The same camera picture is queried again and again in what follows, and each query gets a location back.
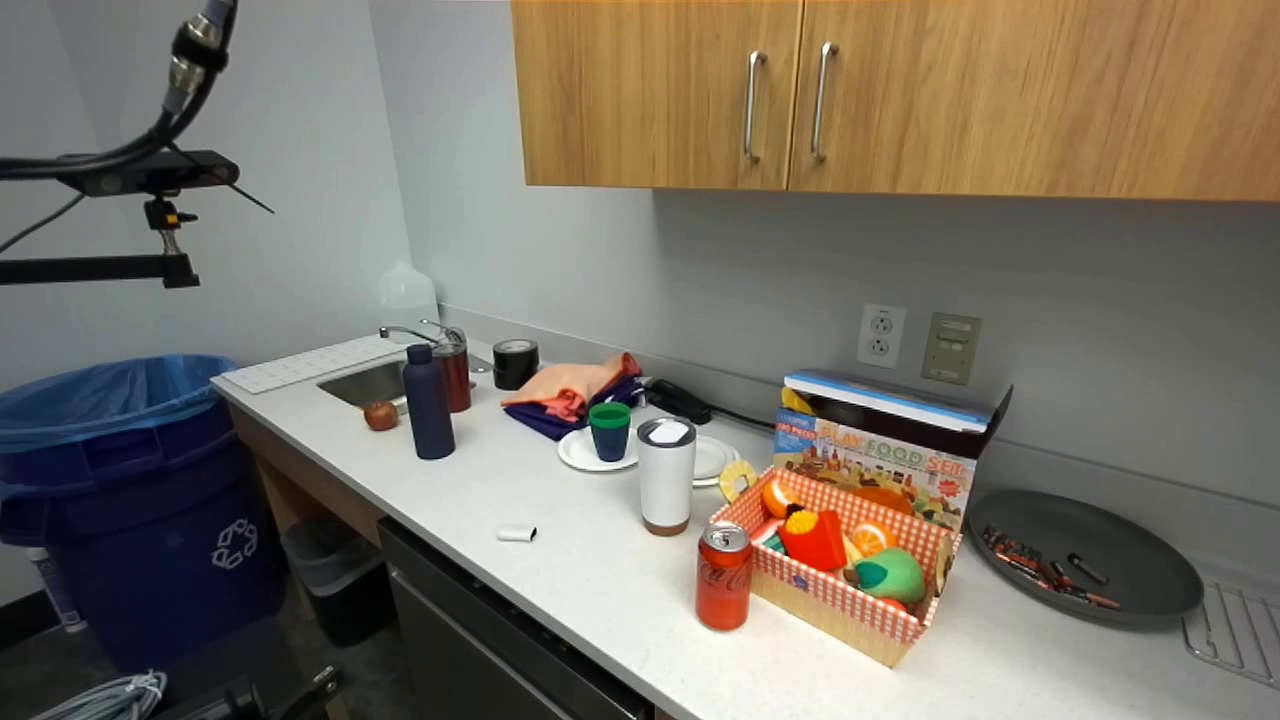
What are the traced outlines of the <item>blue cardboard toy box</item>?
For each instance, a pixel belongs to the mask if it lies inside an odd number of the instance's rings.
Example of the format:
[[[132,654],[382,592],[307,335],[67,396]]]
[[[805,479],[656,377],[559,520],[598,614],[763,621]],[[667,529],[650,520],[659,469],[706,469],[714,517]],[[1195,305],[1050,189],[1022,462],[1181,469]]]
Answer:
[[[799,476],[955,530],[1007,404],[1011,391],[967,404],[799,367],[782,380],[771,453]]]

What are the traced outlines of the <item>small brown round object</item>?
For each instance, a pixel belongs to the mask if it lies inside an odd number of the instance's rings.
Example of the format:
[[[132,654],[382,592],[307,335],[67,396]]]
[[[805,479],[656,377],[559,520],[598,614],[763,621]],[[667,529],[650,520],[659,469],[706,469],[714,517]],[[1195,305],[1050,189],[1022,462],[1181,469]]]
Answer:
[[[400,406],[393,401],[366,404],[366,425],[372,431],[393,431],[400,425]]]

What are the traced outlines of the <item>dark red tumbler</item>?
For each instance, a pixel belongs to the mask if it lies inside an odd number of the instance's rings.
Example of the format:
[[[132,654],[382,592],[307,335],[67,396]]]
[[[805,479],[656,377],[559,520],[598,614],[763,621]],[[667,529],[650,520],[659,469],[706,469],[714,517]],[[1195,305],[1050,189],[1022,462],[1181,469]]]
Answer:
[[[436,342],[436,360],[446,371],[447,412],[469,412],[474,406],[469,340],[462,333],[446,333],[446,340]]]

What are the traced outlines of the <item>green toy ball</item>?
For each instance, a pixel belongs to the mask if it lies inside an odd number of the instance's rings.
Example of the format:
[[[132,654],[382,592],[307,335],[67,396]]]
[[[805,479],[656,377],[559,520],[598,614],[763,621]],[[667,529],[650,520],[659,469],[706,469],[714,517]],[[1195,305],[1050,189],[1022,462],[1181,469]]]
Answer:
[[[921,603],[924,599],[924,567],[905,546],[884,546],[870,559],[853,564],[853,582],[882,599]]]

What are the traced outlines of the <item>black stapler-like object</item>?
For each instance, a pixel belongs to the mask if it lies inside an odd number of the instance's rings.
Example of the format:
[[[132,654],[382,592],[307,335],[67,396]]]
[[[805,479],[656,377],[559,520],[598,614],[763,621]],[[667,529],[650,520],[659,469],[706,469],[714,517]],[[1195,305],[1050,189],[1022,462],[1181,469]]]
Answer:
[[[643,401],[694,425],[708,425],[716,415],[708,401],[674,380],[650,380]]]

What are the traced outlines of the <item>rear white plate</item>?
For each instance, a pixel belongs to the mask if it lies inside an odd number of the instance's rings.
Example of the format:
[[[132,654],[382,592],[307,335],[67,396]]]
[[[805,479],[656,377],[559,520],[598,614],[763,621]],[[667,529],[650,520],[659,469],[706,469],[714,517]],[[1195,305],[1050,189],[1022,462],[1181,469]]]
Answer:
[[[737,460],[737,448],[716,434],[697,438],[697,462],[694,462],[694,483],[714,489],[722,472]]]

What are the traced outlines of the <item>black mug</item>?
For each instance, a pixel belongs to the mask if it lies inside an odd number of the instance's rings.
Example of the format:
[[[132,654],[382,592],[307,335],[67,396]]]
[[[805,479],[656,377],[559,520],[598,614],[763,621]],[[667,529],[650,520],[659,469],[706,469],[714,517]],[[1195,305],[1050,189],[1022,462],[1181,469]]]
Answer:
[[[527,335],[493,342],[493,380],[501,388],[522,388],[539,367],[539,347]]]

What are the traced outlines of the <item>white cylindrical tumbler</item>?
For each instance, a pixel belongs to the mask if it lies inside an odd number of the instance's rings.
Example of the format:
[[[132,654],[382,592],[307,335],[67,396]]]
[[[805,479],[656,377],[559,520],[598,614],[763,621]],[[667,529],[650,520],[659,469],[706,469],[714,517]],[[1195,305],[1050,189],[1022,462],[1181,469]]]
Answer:
[[[656,534],[676,534],[694,517],[697,426],[687,420],[651,415],[640,425],[637,438],[640,524]]]

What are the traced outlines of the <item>blue recycling bin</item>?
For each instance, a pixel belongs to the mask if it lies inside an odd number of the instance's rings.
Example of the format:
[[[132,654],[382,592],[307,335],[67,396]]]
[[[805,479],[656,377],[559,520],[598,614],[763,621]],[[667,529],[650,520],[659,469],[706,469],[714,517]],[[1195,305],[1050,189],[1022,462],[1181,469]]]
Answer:
[[[166,668],[284,603],[284,546],[213,380],[141,355],[0,396],[0,539],[44,546],[105,654]]]

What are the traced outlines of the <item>white plate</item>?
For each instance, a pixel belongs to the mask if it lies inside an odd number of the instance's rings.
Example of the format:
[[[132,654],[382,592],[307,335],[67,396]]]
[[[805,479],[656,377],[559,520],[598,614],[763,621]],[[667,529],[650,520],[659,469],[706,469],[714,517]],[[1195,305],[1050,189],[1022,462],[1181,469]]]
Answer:
[[[605,460],[591,445],[591,431],[589,426],[576,426],[570,434],[556,438],[556,457],[563,469],[572,472],[589,472],[589,476],[614,476],[614,472],[630,472],[640,462],[637,453],[623,453],[620,460]]]
[[[716,434],[697,438],[697,462],[694,462],[694,483],[714,489],[722,472],[737,460],[737,448]]]

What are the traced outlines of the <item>front white plate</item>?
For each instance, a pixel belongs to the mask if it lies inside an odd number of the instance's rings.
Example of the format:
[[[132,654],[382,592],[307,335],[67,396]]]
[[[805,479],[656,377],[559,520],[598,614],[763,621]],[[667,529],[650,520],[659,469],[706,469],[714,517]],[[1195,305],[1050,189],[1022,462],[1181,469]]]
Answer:
[[[589,426],[576,426],[570,434],[556,438],[556,457],[563,469],[572,472],[589,472],[589,476],[614,476],[614,472],[630,472],[640,462],[637,453],[623,453],[620,460],[605,460],[591,445],[591,431]]]

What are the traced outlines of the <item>red orange toy fruit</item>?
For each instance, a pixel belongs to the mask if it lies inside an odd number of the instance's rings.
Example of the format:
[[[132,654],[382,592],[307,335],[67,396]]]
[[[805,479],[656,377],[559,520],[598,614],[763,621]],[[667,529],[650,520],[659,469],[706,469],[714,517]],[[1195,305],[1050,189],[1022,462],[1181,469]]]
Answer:
[[[843,530],[836,510],[794,510],[782,529],[786,552],[817,571],[843,567]]]

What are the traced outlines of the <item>black dishwasher front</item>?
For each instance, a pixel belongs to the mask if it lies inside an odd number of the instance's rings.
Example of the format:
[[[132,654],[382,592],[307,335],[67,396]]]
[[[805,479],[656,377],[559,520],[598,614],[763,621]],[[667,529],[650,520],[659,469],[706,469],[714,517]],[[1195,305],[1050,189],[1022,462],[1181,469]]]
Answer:
[[[396,520],[388,588],[427,720],[651,720],[651,702]]]

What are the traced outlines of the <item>orange soda can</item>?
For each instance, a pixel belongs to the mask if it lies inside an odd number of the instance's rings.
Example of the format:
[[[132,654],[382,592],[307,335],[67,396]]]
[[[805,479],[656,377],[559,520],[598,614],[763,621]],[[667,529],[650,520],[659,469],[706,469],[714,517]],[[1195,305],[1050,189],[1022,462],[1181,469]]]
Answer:
[[[732,633],[748,621],[751,545],[737,520],[714,520],[697,545],[697,614],[706,628]]]

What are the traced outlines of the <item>white wall outlet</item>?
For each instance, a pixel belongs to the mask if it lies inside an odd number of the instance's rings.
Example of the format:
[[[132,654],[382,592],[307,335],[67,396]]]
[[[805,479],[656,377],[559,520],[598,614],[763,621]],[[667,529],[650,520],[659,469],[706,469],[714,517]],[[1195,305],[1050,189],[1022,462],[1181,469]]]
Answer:
[[[909,311],[896,305],[870,305],[860,317],[857,360],[892,367],[899,360]]]

